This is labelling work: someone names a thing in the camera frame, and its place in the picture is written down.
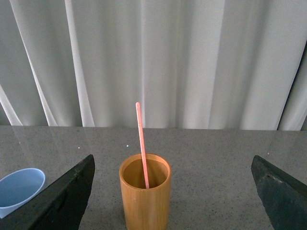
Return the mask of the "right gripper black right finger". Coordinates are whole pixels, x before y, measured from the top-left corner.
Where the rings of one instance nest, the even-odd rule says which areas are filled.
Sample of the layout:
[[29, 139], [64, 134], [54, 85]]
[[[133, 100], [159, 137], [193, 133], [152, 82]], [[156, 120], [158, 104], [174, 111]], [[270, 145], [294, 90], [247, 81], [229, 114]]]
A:
[[307, 185], [256, 155], [251, 172], [258, 196], [275, 230], [307, 228]]

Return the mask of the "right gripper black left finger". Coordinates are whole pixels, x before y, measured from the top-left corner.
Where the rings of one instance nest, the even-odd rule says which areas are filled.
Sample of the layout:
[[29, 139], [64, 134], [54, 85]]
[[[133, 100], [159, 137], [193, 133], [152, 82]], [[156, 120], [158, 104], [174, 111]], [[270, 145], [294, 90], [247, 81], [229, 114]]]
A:
[[33, 199], [0, 220], [2, 230], [77, 230], [92, 190], [95, 162], [88, 155]]

